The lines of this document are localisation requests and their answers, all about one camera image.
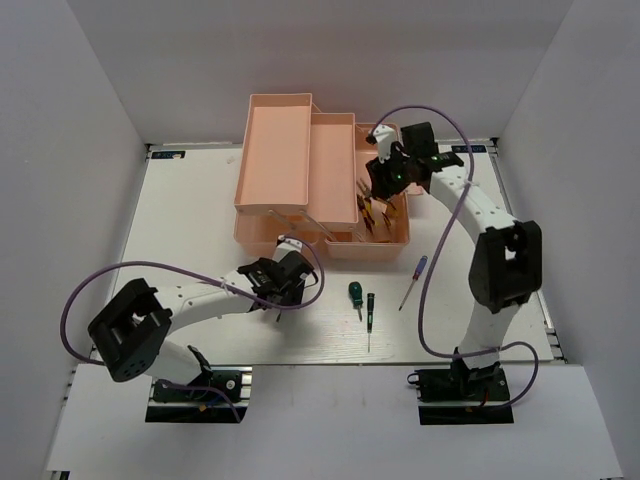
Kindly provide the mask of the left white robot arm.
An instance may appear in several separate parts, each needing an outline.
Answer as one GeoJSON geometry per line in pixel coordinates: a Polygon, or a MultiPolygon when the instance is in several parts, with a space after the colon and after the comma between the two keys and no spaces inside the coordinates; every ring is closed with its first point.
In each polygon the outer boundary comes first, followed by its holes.
{"type": "Polygon", "coordinates": [[[180,346],[168,336],[225,315],[297,309],[308,277],[318,277],[314,266],[302,253],[282,247],[277,260],[260,258],[213,283],[155,288],[134,279],[91,321],[88,333],[114,381],[146,374],[199,399],[211,387],[209,364],[197,348],[180,346]]]}

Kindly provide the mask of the yellow long-nose pliers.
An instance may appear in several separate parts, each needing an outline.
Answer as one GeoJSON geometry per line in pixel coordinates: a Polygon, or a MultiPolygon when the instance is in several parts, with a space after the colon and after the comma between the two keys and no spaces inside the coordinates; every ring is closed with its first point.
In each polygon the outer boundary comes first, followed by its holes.
{"type": "Polygon", "coordinates": [[[369,234],[373,234],[373,229],[377,225],[374,216],[373,201],[377,201],[384,206],[384,209],[380,211],[380,215],[386,230],[391,232],[391,219],[397,214],[397,208],[395,205],[390,200],[375,197],[372,194],[370,187],[362,179],[358,179],[356,181],[356,186],[358,188],[358,193],[356,194],[358,211],[363,218],[367,232],[369,234]]]}

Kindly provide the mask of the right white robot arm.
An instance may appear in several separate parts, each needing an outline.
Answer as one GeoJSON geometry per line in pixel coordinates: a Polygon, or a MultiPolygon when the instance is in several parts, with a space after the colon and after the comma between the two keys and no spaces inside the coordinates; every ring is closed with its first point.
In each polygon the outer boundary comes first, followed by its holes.
{"type": "Polygon", "coordinates": [[[473,181],[470,161],[436,152],[429,123],[400,131],[377,124],[366,140],[377,149],[366,169],[371,195],[388,200],[409,185],[421,186],[451,213],[474,243],[468,274],[474,306],[466,333],[454,351],[451,384],[461,397],[484,391],[500,368],[507,330],[542,283],[542,232],[499,207],[473,181]]]}

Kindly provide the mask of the yellow black pliers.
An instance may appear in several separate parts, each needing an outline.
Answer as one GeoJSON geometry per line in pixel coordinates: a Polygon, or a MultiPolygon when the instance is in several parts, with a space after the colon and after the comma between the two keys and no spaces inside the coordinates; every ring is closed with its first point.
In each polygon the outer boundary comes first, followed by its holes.
{"type": "Polygon", "coordinates": [[[399,208],[390,201],[356,196],[357,208],[364,225],[363,242],[389,244],[394,241],[399,208]]]}

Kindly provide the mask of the pink plastic tool box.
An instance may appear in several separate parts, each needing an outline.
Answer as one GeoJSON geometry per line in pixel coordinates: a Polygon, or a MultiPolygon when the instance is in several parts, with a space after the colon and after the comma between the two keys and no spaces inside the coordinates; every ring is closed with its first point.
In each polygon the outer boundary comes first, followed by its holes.
{"type": "Polygon", "coordinates": [[[390,201],[399,208],[394,241],[363,242],[356,181],[377,155],[366,137],[375,123],[321,111],[309,93],[253,94],[249,99],[234,206],[234,238],[251,256],[268,257],[292,233],[329,257],[393,261],[410,243],[412,185],[390,201]]]}

